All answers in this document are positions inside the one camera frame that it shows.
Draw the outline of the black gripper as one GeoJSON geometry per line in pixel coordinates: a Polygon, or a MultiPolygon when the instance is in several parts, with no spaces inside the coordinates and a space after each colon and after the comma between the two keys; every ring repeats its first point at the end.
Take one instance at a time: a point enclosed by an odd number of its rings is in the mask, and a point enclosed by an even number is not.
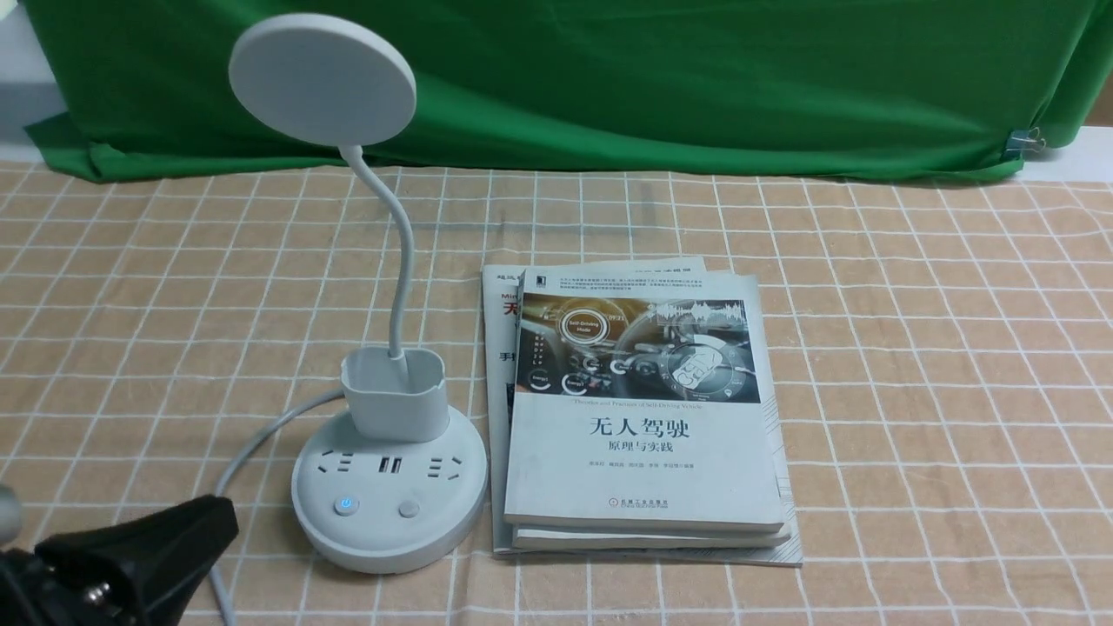
{"type": "Polygon", "coordinates": [[[6,549],[3,625],[177,625],[239,534],[227,496],[6,549]]]}

